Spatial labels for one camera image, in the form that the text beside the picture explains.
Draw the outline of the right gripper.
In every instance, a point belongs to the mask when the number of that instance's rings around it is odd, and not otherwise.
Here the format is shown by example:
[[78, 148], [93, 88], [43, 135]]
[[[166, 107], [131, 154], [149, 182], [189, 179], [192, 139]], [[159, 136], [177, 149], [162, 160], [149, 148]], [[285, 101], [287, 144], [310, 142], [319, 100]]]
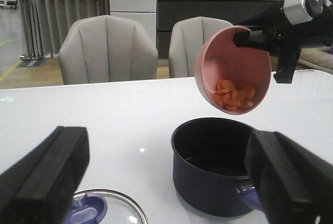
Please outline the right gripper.
[[280, 52], [274, 79], [292, 83], [302, 48], [332, 46], [332, 0], [284, 0], [249, 24], [259, 29], [235, 33], [237, 47]]

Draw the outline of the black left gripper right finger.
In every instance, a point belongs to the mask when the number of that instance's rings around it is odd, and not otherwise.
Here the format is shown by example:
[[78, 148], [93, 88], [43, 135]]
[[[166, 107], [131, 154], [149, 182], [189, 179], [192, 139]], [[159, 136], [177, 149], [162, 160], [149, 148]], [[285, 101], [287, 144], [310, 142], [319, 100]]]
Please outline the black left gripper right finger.
[[279, 132], [252, 131], [244, 203], [269, 223], [332, 223], [332, 164]]

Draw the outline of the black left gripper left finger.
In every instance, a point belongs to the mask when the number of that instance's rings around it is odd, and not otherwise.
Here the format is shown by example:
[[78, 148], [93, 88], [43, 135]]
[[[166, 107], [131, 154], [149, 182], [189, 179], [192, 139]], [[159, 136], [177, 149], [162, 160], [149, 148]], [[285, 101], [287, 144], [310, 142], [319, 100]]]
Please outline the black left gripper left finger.
[[1, 173], [1, 223], [62, 223], [88, 164], [87, 129], [58, 126]]

